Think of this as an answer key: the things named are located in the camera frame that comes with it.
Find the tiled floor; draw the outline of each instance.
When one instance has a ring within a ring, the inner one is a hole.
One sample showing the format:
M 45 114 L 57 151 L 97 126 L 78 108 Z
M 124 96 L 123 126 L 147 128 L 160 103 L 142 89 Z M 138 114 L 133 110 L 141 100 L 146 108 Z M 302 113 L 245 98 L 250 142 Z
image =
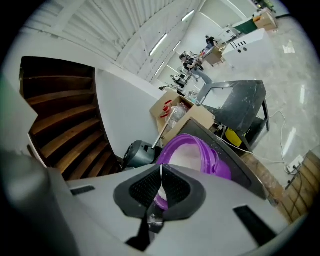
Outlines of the tiled floor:
M 281 111 L 286 122 L 282 133 L 283 156 L 286 163 L 298 155 L 320 145 L 320 63 L 317 54 L 300 25 L 291 17 L 278 20 L 277 31 L 268 31 L 276 58 L 267 69 L 252 66 L 246 71 L 231 68 L 226 62 L 211 67 L 205 64 L 205 73 L 214 82 L 236 80 L 262 80 L 267 91 L 269 115 Z M 285 54 L 283 45 L 292 41 L 295 53 Z M 263 131 L 254 153 L 273 161 L 281 161 L 281 127 L 284 118 L 280 113 L 270 119 L 270 131 Z M 320 147 L 314 149 L 320 155 Z M 284 172 L 281 163 L 260 160 L 281 185 L 292 178 Z

